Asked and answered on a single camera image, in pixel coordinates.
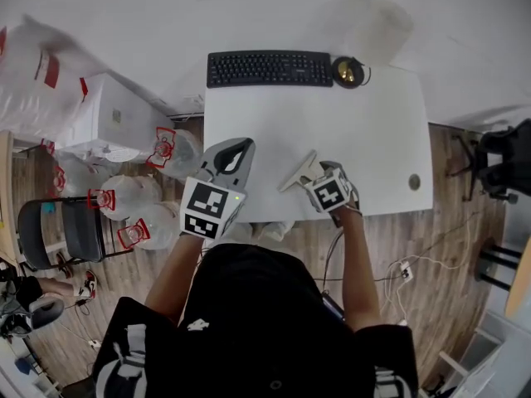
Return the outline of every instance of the desk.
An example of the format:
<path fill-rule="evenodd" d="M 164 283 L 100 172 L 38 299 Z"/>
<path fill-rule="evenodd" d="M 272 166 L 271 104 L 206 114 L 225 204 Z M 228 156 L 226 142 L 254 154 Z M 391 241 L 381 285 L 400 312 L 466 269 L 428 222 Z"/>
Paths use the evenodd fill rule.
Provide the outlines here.
<path fill-rule="evenodd" d="M 359 191 L 366 215 L 431 208 L 433 179 L 428 124 L 417 76 L 375 68 L 368 85 L 347 90 L 252 85 L 207 89 L 205 148 L 250 137 L 256 153 L 238 221 L 327 218 L 300 187 L 277 187 L 310 149 L 343 167 Z M 421 185 L 413 191 L 409 178 Z"/>
<path fill-rule="evenodd" d="M 0 228 L 0 257 L 17 266 L 20 251 L 17 242 L 17 220 L 13 214 L 12 147 L 12 134 L 8 131 L 0 132 L 0 211 L 3 222 L 3 228 Z"/>
<path fill-rule="evenodd" d="M 520 263 L 505 304 L 505 317 L 510 318 L 516 314 L 524 301 L 529 285 L 531 285 L 531 238 L 520 256 Z"/>

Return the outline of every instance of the box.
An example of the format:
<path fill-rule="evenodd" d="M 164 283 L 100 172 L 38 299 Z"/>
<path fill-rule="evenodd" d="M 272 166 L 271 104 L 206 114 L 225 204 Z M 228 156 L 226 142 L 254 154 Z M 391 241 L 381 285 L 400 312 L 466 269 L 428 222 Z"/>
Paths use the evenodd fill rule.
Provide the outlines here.
<path fill-rule="evenodd" d="M 56 140 L 56 149 L 122 161 L 153 153 L 157 127 L 173 122 L 108 74 L 85 80 L 88 95 L 76 121 Z"/>

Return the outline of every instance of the black keyboard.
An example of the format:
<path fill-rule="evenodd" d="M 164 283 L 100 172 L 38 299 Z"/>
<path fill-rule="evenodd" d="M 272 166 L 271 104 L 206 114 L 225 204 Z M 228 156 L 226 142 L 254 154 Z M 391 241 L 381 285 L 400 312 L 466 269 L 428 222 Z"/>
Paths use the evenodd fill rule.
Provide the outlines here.
<path fill-rule="evenodd" d="M 312 51 L 225 51 L 208 55 L 207 87 L 314 85 L 332 87 L 328 53 Z"/>

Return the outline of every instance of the office chair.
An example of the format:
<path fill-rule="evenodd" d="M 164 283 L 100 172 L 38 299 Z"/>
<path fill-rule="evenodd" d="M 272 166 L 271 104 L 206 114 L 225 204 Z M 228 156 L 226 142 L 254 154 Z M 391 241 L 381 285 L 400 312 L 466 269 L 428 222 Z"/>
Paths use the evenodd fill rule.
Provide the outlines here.
<path fill-rule="evenodd" d="M 41 207 L 48 202 L 61 203 L 66 248 L 72 257 L 65 264 L 53 265 L 50 263 L 42 240 Z M 113 241 L 114 253 L 106 253 L 100 210 L 89 208 L 86 197 L 65 197 L 26 202 L 18 214 L 18 234 L 22 253 L 27 260 L 25 265 L 31 271 L 60 268 L 87 261 L 101 262 L 104 258 L 127 254 L 132 251 L 116 252 Z"/>
<path fill-rule="evenodd" d="M 531 196 L 531 119 L 526 119 L 516 128 L 484 134 L 480 141 L 471 140 L 471 151 L 461 136 L 454 136 L 465 150 L 469 165 L 448 174 L 456 177 L 471 173 L 470 190 L 463 201 L 471 201 L 476 180 L 490 197 L 509 203 L 516 203 L 518 196 L 507 193 L 508 189 Z M 502 163 L 489 167 L 488 154 L 502 156 Z"/>

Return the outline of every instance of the wooden floor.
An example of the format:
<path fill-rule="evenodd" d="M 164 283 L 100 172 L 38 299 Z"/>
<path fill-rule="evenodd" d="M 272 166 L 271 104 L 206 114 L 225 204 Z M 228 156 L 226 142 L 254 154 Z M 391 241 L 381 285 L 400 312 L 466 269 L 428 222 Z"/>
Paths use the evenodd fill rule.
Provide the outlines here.
<path fill-rule="evenodd" d="M 201 120 L 189 122 L 185 128 L 202 138 Z M 432 210 L 366 219 L 366 234 L 376 279 L 384 277 L 391 262 L 406 255 L 422 254 L 448 266 L 463 264 L 460 269 L 448 270 L 430 261 L 419 260 L 413 265 L 413 280 L 401 288 L 402 304 L 415 338 L 421 382 L 429 381 L 433 373 L 442 370 L 437 364 L 439 351 L 459 357 L 468 344 L 489 290 L 488 285 L 474 281 L 474 261 L 484 239 L 489 236 L 501 239 L 504 225 L 501 203 L 491 201 L 478 192 L 472 202 L 463 203 L 461 197 L 468 186 L 468 177 L 446 178 L 447 172 L 455 171 L 465 163 L 464 154 L 457 143 L 451 141 L 453 133 L 455 130 L 430 127 L 435 184 Z M 31 152 L 27 160 L 14 160 L 16 214 L 23 202 L 46 196 L 51 188 L 52 164 L 51 158 L 41 150 Z M 154 173 L 163 184 L 165 199 L 178 200 L 181 196 L 183 187 L 180 184 L 145 166 L 125 164 L 122 171 L 128 174 Z M 46 242 L 51 243 L 61 238 L 58 230 L 61 223 L 57 216 L 47 217 L 44 236 Z M 300 253 L 310 273 L 316 279 L 322 279 L 324 258 L 335 233 L 331 221 L 306 221 L 297 223 L 285 240 Z M 342 252 L 343 242 L 340 241 L 330 261 L 328 278 L 331 281 L 325 285 L 340 303 Z M 67 309 L 59 320 L 64 327 L 53 323 L 33 333 L 29 339 L 52 378 L 66 385 L 87 376 L 96 352 L 79 337 L 101 340 L 120 297 L 130 296 L 143 302 L 167 254 L 167 251 L 136 250 L 133 254 L 111 258 L 101 264 L 77 265 L 74 268 L 76 275 L 82 276 L 90 268 L 98 277 L 96 299 L 82 308 L 83 311 L 90 310 L 90 315 L 83 315 L 77 308 Z M 394 299 L 401 284 L 400 279 L 392 281 Z M 377 286 L 380 302 L 384 304 L 383 282 L 377 282 Z M 382 315 L 389 323 L 398 323 L 403 318 L 402 311 L 395 311 L 389 304 L 383 308 Z M 316 338 L 316 341 L 321 343 L 322 338 Z"/>

